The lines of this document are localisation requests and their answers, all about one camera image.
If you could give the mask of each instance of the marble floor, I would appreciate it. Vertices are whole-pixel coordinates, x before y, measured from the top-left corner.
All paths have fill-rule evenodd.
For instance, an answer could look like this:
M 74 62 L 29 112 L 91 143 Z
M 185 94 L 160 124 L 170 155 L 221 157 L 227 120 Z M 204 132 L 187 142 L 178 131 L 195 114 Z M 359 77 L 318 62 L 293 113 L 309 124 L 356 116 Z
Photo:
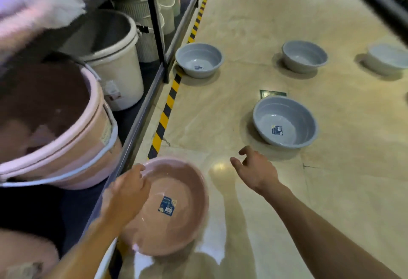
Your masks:
M 286 70 L 281 45 L 291 39 L 319 44 L 329 63 L 311 75 Z M 159 156 L 201 169 L 208 218 L 177 255 L 126 256 L 120 279 L 312 278 L 277 214 L 231 167 L 244 145 L 266 155 L 299 199 L 408 278 L 408 78 L 359 63 L 371 44 L 401 44 L 391 31 L 361 0 L 208 0 L 196 42 L 217 46 L 226 60 L 209 80 L 182 78 Z M 155 101 L 136 163 L 146 161 L 169 90 Z M 300 151 L 263 142 L 251 122 L 259 90 L 307 106 L 317 140 Z

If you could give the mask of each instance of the person's left hand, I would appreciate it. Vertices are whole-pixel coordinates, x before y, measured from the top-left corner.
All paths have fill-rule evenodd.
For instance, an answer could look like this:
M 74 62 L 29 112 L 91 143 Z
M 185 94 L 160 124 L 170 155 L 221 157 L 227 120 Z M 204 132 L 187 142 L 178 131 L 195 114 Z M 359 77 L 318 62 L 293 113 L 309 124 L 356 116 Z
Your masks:
M 150 193 L 150 181 L 142 178 L 145 167 L 136 164 L 103 193 L 101 218 L 120 233 L 142 209 Z

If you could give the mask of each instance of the plastic bowl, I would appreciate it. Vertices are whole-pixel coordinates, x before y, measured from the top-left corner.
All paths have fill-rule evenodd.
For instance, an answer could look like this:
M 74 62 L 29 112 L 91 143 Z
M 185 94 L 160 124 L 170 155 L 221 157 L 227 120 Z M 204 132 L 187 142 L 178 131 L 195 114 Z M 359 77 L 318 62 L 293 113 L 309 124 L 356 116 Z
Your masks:
M 176 158 L 154 158 L 145 167 L 150 195 L 122 238 L 144 255 L 168 255 L 197 237 L 208 212 L 207 187 L 195 166 Z
M 389 44 L 378 44 L 369 49 L 364 64 L 382 75 L 400 73 L 408 68 L 408 51 Z
M 302 148 L 317 137 L 318 125 L 312 113 L 284 96 L 267 96 L 258 101 L 252 118 L 259 134 L 271 145 Z
M 307 74 L 327 63 L 327 53 L 308 41 L 292 40 L 283 44 L 283 61 L 292 71 Z
M 210 44 L 190 43 L 176 51 L 176 61 L 187 75 L 203 79 L 215 73 L 224 62 L 220 50 Z

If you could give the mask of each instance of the yellow and black striped tape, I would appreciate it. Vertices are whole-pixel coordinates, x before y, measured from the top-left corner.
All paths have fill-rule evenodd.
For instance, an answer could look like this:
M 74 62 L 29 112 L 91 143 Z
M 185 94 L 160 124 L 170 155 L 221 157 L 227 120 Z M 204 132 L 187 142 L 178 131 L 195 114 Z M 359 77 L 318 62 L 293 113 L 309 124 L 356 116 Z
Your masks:
M 193 43 L 196 38 L 198 26 L 201 22 L 201 18 L 203 16 L 205 5 L 207 4 L 207 1 L 208 0 L 203 0 L 201 3 L 197 18 L 194 22 L 194 26 L 191 30 L 191 34 L 188 38 L 187 43 Z M 170 113 L 171 113 L 171 110 L 173 109 L 174 100 L 176 99 L 177 91 L 179 89 L 181 78 L 183 75 L 184 73 L 181 70 L 179 70 L 176 73 L 176 76 L 174 77 L 174 81 L 173 81 L 173 84 L 171 85 L 170 93 L 167 96 L 166 105 L 163 109 L 163 112 L 161 113 L 159 125 L 157 126 L 155 136 L 153 137 L 153 141 L 150 147 L 149 154 L 147 155 L 148 159 L 157 157 L 160 151 L 160 146 L 162 144 L 164 132 L 166 130 L 167 123 L 169 122 Z M 112 259 L 110 260 L 110 263 L 109 263 L 108 271 L 106 271 L 104 279 L 118 279 L 119 272 L 123 264 L 123 257 L 128 251 L 129 251 L 129 247 L 122 240 L 118 239 L 118 242 L 115 247 L 115 251 L 113 252 Z

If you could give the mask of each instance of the light blue bucket handle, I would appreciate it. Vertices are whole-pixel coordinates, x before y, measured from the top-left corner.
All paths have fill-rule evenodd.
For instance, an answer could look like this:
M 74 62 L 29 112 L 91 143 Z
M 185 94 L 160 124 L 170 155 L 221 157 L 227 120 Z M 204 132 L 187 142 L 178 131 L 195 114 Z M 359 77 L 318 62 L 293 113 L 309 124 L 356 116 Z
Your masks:
M 113 113 L 111 109 L 109 108 L 108 104 L 104 102 L 104 109 L 106 113 L 108 114 L 109 120 L 112 124 L 112 131 L 110 134 L 110 139 L 109 142 L 106 144 L 106 146 L 88 163 L 82 165 L 81 167 L 74 169 L 70 172 L 64 173 L 62 175 L 52 177 L 52 178 L 46 178 L 46 179 L 40 179 L 40 180 L 33 180 L 33 181 L 22 181 L 22 182 L 4 182 L 0 183 L 0 187 L 2 188 L 12 188 L 12 187 L 28 187 L 32 185 L 40 185 L 40 184 L 49 184 L 55 181 L 60 181 L 64 180 L 66 178 L 69 178 L 75 174 L 78 174 L 82 171 L 84 171 L 87 168 L 90 168 L 92 165 L 94 165 L 96 162 L 99 161 L 100 158 L 102 158 L 105 153 L 107 153 L 114 145 L 116 142 L 116 138 L 118 137 L 118 124 L 116 123 L 116 120 L 113 116 Z

